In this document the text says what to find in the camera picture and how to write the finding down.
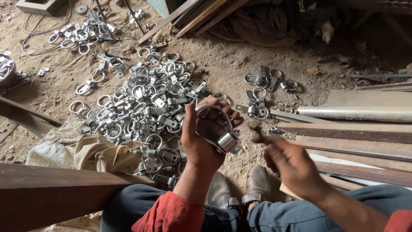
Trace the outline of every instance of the red shirt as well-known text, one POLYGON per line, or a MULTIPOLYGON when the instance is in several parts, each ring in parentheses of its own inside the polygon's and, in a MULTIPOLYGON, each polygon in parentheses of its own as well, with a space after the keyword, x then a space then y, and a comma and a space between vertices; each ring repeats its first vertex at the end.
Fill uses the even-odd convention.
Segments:
MULTIPOLYGON (((132 232, 200 231, 203 206, 172 192, 161 195, 153 207, 132 227, 132 232)), ((398 210, 389 218, 384 232, 412 232, 412 211, 398 210)))

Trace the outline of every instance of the sandy ground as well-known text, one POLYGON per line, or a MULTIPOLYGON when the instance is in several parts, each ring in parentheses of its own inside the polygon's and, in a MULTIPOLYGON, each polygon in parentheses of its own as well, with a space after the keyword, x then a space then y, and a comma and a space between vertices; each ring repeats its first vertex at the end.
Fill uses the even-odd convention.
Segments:
MULTIPOLYGON (((80 55, 77 50, 54 50, 47 54, 38 56, 28 56, 21 52, 21 42, 27 36, 22 30, 24 20, 28 13, 21 12, 14 7, 15 1, 4 0, 0 2, 0 51, 11 51, 18 70, 26 72, 32 80, 32 84, 21 86, 10 91, 5 97, 42 112, 65 122, 76 117, 68 110, 73 101, 81 100, 89 108, 96 106, 96 100, 104 94, 112 95, 120 87, 127 77, 119 79, 116 72, 106 68, 106 81, 99 84, 94 92, 88 96, 78 96, 75 94, 75 87, 88 80, 98 67, 97 54, 100 51, 109 51, 130 57, 131 60, 125 62, 124 70, 128 70, 132 65, 137 64, 141 59, 137 52, 140 49, 137 40, 125 38, 120 44, 97 43, 91 46, 91 51, 87 55, 80 55), (42 67, 49 67, 50 72, 46 72, 44 77, 37 77, 35 74, 42 67)), ((141 8, 146 12, 143 24, 149 21, 160 22, 162 18, 157 12, 143 0, 131 1, 134 9, 141 8)), ((72 17, 70 22, 82 23, 86 17, 75 12, 80 5, 91 6, 89 0, 72 0, 72 17)), ((126 21, 126 7, 117 7, 112 1, 108 18, 115 24, 121 26, 126 21)), ((36 31, 46 31, 61 25, 67 17, 68 4, 56 15, 57 17, 46 17, 36 31)), ((40 15, 33 15, 27 22, 27 29, 32 30, 40 15)), ((139 36, 140 32, 134 26, 129 26, 130 30, 124 30, 123 35, 139 36)), ((199 38, 184 37, 177 39, 174 34, 169 35, 170 25, 163 28, 158 35, 164 35, 169 41, 168 47, 162 52, 176 52, 183 60, 192 61, 197 65, 193 78, 200 83, 207 82, 207 88, 214 92, 226 94, 230 98, 230 104, 242 104, 246 102, 246 90, 253 90, 254 86, 243 81, 246 73, 259 72, 259 66, 265 65, 272 69, 283 71, 285 79, 293 79, 300 85, 298 91, 294 93, 284 92, 276 85, 276 92, 268 94, 266 104, 272 109, 294 112, 299 106, 318 106, 323 104, 331 89, 353 89, 355 82, 349 77, 341 77, 347 74, 347 69, 341 68, 337 62, 327 64, 316 64, 318 56, 315 50, 307 45, 298 45, 287 48, 266 48, 259 47, 247 42, 231 42, 217 38, 209 33, 204 33, 199 38), (322 71, 322 76, 312 76, 306 73, 308 78, 302 76, 302 70, 309 66, 317 66, 322 71)), ((41 52, 52 47, 47 42, 52 32, 31 37, 27 44, 26 51, 36 50, 41 52)), ((351 50, 357 56, 362 56, 354 47, 354 42, 346 41, 335 36, 331 41, 335 47, 344 50, 351 50)), ((249 128, 260 127, 263 131, 276 125, 279 121, 269 118, 264 121, 257 121, 246 117, 243 125, 239 127, 241 140, 245 146, 245 151, 237 155, 228 154, 225 163, 220 171, 228 178, 233 192, 237 197, 241 197, 246 192, 246 178, 250 167, 255 164, 265 166, 263 159, 264 147, 260 144, 253 144, 249 141, 251 131, 249 128)), ((294 135, 282 134, 282 136, 293 139, 294 135)), ((25 162, 25 157, 30 148, 40 140, 19 126, 0 144, 0 162, 13 163, 25 162)), ((274 189, 279 187, 273 178, 274 189)))

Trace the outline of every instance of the man's right hand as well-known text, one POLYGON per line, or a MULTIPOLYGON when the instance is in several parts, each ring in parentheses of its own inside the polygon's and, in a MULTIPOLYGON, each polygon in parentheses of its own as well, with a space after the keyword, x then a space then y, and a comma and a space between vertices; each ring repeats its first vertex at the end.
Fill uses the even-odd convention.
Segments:
POLYGON ((298 196, 315 203, 333 191, 302 146, 290 144, 279 136, 259 136, 252 142, 267 145, 264 154, 267 166, 280 173, 282 182, 298 196))

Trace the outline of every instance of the brown leather shoe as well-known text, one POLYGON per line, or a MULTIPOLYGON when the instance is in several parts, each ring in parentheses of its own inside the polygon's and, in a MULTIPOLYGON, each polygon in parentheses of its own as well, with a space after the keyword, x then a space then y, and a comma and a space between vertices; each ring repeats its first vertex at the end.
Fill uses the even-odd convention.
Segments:
POLYGON ((253 202, 259 205, 262 201, 270 201, 270 184, 266 171, 260 165, 250 168, 247 180, 247 193, 242 197, 242 205, 253 202))
POLYGON ((227 183, 225 176, 220 172, 216 172, 213 175, 207 193, 207 201, 211 206, 227 210, 236 209, 236 206, 240 206, 239 200, 236 197, 231 196, 229 184, 227 183))

